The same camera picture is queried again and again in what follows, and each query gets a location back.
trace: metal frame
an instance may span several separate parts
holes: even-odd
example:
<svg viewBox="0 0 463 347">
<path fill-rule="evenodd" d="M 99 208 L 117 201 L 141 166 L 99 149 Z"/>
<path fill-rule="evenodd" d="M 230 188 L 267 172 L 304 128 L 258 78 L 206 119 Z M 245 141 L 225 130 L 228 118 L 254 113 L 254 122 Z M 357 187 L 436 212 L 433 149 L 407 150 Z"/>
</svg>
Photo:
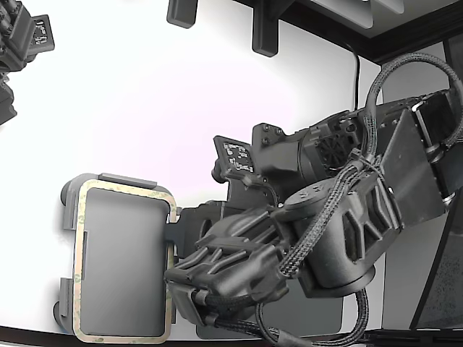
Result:
<svg viewBox="0 0 463 347">
<path fill-rule="evenodd" d="M 165 330 L 162 336 L 156 337 L 118 337 L 118 336 L 96 336 L 86 335 L 80 329 L 80 300 L 82 298 L 82 271 L 84 255 L 84 229 L 85 229 L 85 206 L 87 194 L 91 189 L 104 189 L 123 194 L 137 195 L 139 197 L 149 197 L 151 199 L 163 200 L 169 204 L 169 222 L 177 221 L 177 204 L 175 199 L 167 193 L 156 192 L 150 189 L 131 187 L 124 184 L 116 184 L 108 181 L 91 179 L 86 181 L 79 191 L 78 210 L 77 210 L 77 230 L 75 238 L 75 261 L 74 261 L 74 293 L 73 293 L 73 330 L 79 340 L 86 343 L 129 343 L 129 344 L 153 344 L 163 343 L 170 336 L 172 318 L 172 298 L 169 292 L 166 293 L 166 319 Z M 167 246 L 167 268 L 174 265 L 174 247 Z"/>
</svg>

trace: black mount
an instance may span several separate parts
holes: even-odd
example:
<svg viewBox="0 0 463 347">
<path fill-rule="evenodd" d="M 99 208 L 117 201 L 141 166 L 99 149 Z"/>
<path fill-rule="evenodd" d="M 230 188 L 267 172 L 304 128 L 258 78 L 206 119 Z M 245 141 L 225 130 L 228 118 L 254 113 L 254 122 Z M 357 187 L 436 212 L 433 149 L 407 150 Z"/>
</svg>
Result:
<svg viewBox="0 0 463 347">
<path fill-rule="evenodd" d="M 253 6 L 252 49 L 264 56 L 278 53 L 279 19 L 295 0 L 256 0 Z M 196 22 L 197 0 L 169 0 L 167 22 L 192 27 Z"/>
</svg>

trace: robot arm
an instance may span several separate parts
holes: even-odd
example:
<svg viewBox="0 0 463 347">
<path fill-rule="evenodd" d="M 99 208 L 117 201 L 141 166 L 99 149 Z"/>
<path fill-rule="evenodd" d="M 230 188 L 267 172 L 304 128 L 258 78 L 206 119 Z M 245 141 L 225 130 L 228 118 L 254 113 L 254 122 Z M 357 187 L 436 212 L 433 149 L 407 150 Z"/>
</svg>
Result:
<svg viewBox="0 0 463 347">
<path fill-rule="evenodd" d="M 446 91 L 376 108 L 387 76 L 413 61 L 445 71 L 456 98 Z M 463 121 L 452 111 L 457 104 L 461 112 L 462 101 L 463 85 L 448 65 L 410 54 L 378 75 L 365 109 L 289 136 L 259 124 L 252 146 L 216 137 L 213 178 L 229 182 L 222 207 L 244 211 L 196 234 L 196 250 L 166 271 L 179 313 L 193 324 L 256 335 L 275 346 L 306 346 L 269 330 L 262 318 L 263 305 L 287 294 L 286 282 L 297 279 L 308 298 L 356 294 L 354 331 L 312 343 L 353 344 L 368 321 L 365 287 L 376 260 L 404 229 L 444 214 L 463 185 L 463 168 L 452 159 L 462 151 Z M 257 324 L 245 321 L 253 314 Z"/>
<path fill-rule="evenodd" d="M 18 72 L 39 53 L 54 50 L 50 19 L 32 17 L 21 1 L 0 1 L 0 125 L 17 115 L 7 74 Z"/>
</svg>

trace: shelf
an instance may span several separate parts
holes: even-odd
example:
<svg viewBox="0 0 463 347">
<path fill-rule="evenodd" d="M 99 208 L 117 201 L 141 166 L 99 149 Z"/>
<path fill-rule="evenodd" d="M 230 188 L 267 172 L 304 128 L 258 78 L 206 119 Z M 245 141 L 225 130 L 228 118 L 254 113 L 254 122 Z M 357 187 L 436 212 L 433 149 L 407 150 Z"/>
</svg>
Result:
<svg viewBox="0 0 463 347">
<path fill-rule="evenodd" d="M 343 24 L 349 20 L 361 27 L 373 25 L 371 3 L 361 0 L 234 0 L 254 9 L 252 49 L 264 56 L 275 56 L 279 48 L 279 20 L 353 49 L 363 58 L 384 64 L 408 52 L 463 33 L 463 1 L 368 38 Z M 375 0 L 388 11 L 404 12 L 404 0 Z M 181 27 L 192 27 L 196 21 L 198 0 L 169 0 L 167 20 Z M 341 19 L 335 20 L 326 11 Z"/>
</svg>

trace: white background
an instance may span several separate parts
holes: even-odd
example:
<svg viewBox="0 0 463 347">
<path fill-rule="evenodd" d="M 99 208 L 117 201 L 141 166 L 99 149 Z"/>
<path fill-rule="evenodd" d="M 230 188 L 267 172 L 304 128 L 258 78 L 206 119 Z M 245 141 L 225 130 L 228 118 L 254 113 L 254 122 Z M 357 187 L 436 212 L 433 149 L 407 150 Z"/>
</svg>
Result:
<svg viewBox="0 0 463 347">
<path fill-rule="evenodd" d="M 60 332 L 52 307 L 72 275 L 59 202 L 68 180 L 108 172 L 157 181 L 182 207 L 222 200 L 215 135 L 250 142 L 260 122 L 289 134 L 352 107 L 350 52 L 281 22 L 269 59 L 251 50 L 250 8 L 200 0 L 185 30 L 166 22 L 167 4 L 25 1 L 50 15 L 56 50 L 10 74 L 18 116 L 0 127 L 1 326 Z M 361 103 L 379 70 L 362 60 Z M 383 258 L 369 293 L 369 328 L 380 328 Z M 349 297 L 343 330 L 355 318 Z M 172 338 L 190 332 L 177 325 Z"/>
</svg>

